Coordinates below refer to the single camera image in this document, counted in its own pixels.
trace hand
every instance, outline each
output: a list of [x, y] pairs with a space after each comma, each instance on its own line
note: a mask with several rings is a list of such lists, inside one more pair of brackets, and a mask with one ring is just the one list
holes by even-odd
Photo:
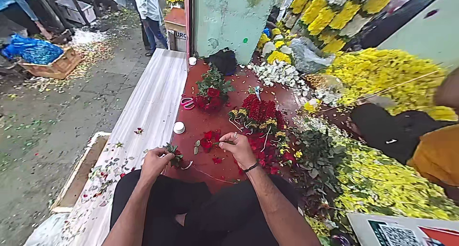
[[139, 181], [153, 184], [159, 174], [164, 170], [164, 167], [174, 158], [174, 154], [169, 153], [165, 148], [155, 148], [148, 150], [145, 156], [145, 161], [141, 169], [141, 177]]
[[[220, 138], [220, 141], [221, 143], [219, 143], [219, 147], [233, 153], [238, 165], [243, 170], [247, 170], [249, 167], [257, 163], [257, 159], [250, 147], [249, 140], [244, 135], [230, 132], [223, 135], [223, 137]], [[223, 141], [232, 141], [235, 144], [228, 144]]]

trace qr code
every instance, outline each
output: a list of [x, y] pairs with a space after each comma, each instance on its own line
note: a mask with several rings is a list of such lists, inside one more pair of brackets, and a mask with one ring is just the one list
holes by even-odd
[[382, 231], [391, 246], [422, 246], [410, 229], [381, 225]]

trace white marble slab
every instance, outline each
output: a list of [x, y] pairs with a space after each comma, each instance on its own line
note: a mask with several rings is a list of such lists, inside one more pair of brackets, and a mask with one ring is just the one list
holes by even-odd
[[[185, 53], [155, 50], [95, 165], [98, 169], [93, 172], [95, 177], [88, 180], [70, 213], [62, 245], [99, 246], [103, 243], [109, 232], [113, 191], [120, 174], [130, 172], [132, 167], [139, 169], [146, 149], [171, 140], [187, 77], [186, 67]], [[135, 134], [137, 128], [142, 128], [143, 133]], [[123, 144], [121, 147], [115, 145], [119, 142]], [[109, 173], [106, 179], [100, 174], [102, 171]], [[94, 197], [109, 180], [113, 183], [106, 191]]]

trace orange shirt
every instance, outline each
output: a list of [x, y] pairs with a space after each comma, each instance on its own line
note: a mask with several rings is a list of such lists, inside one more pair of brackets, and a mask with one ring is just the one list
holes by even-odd
[[407, 165], [433, 183], [459, 186], [459, 124], [429, 132], [420, 139]]

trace scissors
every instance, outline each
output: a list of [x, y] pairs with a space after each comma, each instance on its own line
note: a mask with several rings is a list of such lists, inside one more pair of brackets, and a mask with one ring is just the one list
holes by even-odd
[[183, 106], [183, 109], [185, 110], [191, 110], [195, 108], [195, 102], [191, 97], [182, 98], [180, 101], [180, 105]]

